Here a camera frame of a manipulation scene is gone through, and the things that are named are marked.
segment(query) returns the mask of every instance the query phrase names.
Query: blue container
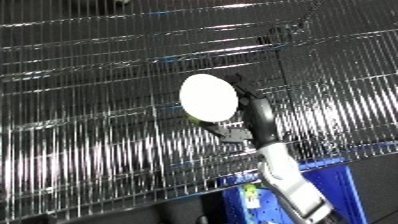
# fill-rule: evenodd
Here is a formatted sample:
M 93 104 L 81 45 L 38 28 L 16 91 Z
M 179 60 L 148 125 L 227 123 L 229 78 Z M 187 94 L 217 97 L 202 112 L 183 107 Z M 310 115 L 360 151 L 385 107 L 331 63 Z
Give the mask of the blue container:
M 301 168 L 315 166 L 315 163 L 302 165 Z M 351 224 L 366 224 L 358 193 L 348 166 L 339 165 L 304 173 L 334 205 L 335 209 Z M 228 178 L 228 182 L 239 183 L 247 179 L 242 175 Z M 283 208 L 279 206 L 275 195 L 264 188 L 257 188 L 260 208 L 248 209 L 242 187 L 227 189 L 223 192 L 226 212 L 230 224 L 294 224 Z

